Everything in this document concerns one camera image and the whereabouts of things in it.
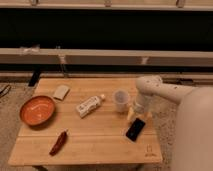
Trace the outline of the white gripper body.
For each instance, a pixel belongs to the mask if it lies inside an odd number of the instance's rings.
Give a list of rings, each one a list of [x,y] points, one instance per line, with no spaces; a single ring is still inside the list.
[[[133,101],[133,110],[136,113],[144,114],[148,111],[151,97],[138,93]]]

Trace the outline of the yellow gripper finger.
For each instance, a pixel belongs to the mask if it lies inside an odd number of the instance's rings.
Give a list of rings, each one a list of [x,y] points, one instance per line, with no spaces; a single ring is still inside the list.
[[[135,112],[132,107],[129,108],[128,114],[127,114],[127,121],[132,121],[135,116]]]
[[[144,120],[147,121],[149,118],[152,117],[152,113],[151,112],[147,112],[144,116]]]

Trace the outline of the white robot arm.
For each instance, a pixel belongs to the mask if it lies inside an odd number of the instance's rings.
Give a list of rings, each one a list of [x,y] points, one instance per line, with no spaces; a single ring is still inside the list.
[[[178,105],[171,171],[213,171],[213,87],[168,84],[159,75],[138,77],[135,86],[129,122],[145,113],[149,96]]]

